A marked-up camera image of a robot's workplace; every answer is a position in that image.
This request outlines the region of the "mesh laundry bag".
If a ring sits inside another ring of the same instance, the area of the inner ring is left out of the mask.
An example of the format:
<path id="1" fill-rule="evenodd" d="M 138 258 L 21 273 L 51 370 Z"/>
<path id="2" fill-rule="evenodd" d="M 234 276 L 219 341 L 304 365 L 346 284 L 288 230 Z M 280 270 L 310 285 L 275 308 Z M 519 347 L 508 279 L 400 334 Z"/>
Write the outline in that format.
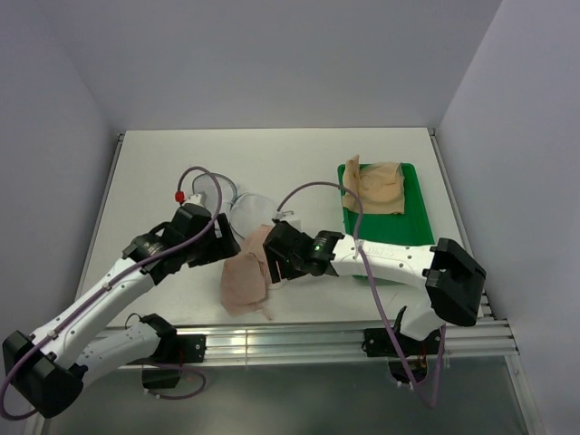
<path id="1" fill-rule="evenodd" d="M 276 211 L 276 202 L 261 194 L 239 188 L 229 177 L 214 173 L 222 191 L 220 212 L 225 213 L 238 241 L 248 238 L 262 225 L 270 226 Z M 218 203 L 217 188 L 207 174 L 197 175 L 191 183 L 192 193 L 200 194 L 205 205 L 214 211 Z"/>

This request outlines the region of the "pink bra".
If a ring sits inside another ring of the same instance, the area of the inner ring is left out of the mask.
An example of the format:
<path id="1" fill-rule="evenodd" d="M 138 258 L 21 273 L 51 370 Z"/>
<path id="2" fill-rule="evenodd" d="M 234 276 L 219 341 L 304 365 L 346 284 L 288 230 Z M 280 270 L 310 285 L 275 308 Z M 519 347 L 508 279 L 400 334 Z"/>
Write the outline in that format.
<path id="1" fill-rule="evenodd" d="M 259 312 L 267 321 L 273 316 L 266 308 L 268 290 L 273 284 L 263 244 L 272 225 L 261 225 L 240 243 L 240 252 L 223 265 L 220 303 L 226 312 L 237 317 Z"/>

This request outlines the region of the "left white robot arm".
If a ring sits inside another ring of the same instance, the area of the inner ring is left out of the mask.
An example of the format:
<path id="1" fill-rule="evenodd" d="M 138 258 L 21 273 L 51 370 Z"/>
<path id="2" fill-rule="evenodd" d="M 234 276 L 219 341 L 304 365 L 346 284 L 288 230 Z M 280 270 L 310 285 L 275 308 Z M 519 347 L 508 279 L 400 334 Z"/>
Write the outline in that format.
<path id="1" fill-rule="evenodd" d="M 131 328 L 95 336 L 134 300 L 183 266 L 204 266 L 240 247 L 221 211 L 186 203 L 173 219 L 135 237 L 110 271 L 86 294 L 33 333 L 15 331 L 2 344 L 3 392 L 14 387 L 45 418 L 66 410 L 102 376 L 127 363 L 175 363 L 176 328 L 148 314 Z"/>

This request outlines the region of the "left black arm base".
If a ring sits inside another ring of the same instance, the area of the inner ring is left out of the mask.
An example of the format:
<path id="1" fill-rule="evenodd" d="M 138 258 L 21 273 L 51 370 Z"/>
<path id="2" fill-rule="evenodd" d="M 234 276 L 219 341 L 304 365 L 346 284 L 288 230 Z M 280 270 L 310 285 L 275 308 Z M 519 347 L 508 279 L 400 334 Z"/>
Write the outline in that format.
<path id="1" fill-rule="evenodd" d="M 190 363 L 202 363 L 206 351 L 206 336 L 203 334 L 180 335 L 163 338 L 154 353 L 143 360 L 152 368 L 141 370 L 141 384 L 150 391 L 170 390 L 178 386 L 179 381 L 191 378 L 200 381 L 198 391 L 207 385 L 207 377 L 196 370 L 186 371 Z"/>

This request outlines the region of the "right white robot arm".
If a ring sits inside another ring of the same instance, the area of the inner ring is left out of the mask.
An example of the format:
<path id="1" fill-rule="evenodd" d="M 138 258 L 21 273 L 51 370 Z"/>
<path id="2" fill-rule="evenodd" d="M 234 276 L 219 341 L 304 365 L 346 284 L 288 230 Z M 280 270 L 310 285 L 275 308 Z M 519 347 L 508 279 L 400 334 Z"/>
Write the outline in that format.
<path id="1" fill-rule="evenodd" d="M 394 347 L 412 353 L 444 324 L 474 326 L 487 273 L 456 241 L 400 246 L 321 231 L 316 237 L 279 221 L 263 244 L 271 280 L 310 276 L 366 276 L 422 292 L 406 305 L 392 331 Z"/>

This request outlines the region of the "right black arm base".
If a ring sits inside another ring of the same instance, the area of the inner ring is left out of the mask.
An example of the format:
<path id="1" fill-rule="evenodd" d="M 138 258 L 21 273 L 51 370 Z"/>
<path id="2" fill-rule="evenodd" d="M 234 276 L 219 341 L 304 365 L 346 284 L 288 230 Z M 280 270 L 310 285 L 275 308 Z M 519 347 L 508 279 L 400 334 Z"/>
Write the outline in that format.
<path id="1" fill-rule="evenodd" d="M 362 350 L 370 358 L 386 357 L 395 358 L 395 362 L 389 362 L 389 370 L 392 377 L 397 381 L 409 384 L 409 377 L 399 361 L 392 340 L 385 329 L 369 328 L 363 331 L 364 340 Z M 395 333 L 399 345 L 411 368 L 417 382 L 422 382 L 428 375 L 429 365 L 427 357 L 436 355 L 440 345 L 440 330 L 432 332 L 425 340 L 416 341 L 409 337 Z"/>

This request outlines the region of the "beige bra in tray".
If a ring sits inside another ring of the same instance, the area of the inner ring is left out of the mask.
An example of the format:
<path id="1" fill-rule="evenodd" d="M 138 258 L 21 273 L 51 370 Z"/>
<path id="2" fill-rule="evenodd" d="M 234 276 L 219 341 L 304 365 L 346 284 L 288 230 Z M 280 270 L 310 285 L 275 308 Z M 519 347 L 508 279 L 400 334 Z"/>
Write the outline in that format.
<path id="1" fill-rule="evenodd" d="M 373 163 L 362 166 L 359 156 L 347 160 L 342 184 L 343 207 L 358 212 L 357 197 L 362 203 L 364 214 L 402 215 L 405 210 L 404 180 L 402 165 L 395 162 Z"/>

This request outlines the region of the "green plastic tray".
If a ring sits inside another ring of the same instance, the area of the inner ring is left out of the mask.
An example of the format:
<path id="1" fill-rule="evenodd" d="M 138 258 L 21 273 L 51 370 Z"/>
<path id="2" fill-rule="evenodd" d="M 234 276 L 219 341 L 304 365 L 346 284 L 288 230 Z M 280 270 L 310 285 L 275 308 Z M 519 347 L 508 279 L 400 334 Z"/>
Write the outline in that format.
<path id="1" fill-rule="evenodd" d="M 402 163 L 401 172 L 404 177 L 404 213 L 365 215 L 359 236 L 364 240 L 394 245 L 433 245 L 434 237 L 416 170 L 412 164 Z"/>

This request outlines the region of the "aluminium frame rail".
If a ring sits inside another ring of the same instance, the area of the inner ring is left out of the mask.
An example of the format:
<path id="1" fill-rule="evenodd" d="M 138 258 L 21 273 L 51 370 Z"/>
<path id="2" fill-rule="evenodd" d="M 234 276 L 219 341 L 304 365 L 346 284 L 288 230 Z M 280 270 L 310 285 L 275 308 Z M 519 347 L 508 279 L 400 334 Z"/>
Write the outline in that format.
<path id="1" fill-rule="evenodd" d="M 381 327 L 380 321 L 318 322 L 280 324 L 182 324 L 180 335 L 206 338 L 203 366 L 259 366 L 308 363 L 363 363 L 372 361 L 363 354 L 363 331 Z M 526 405 L 527 393 L 519 352 L 510 325 L 498 320 L 488 298 L 483 295 L 475 326 L 447 328 L 444 362 L 453 358 L 499 357 L 506 365 L 507 393 L 494 393 L 492 402 L 511 399 L 522 432 L 534 432 L 534 419 Z"/>

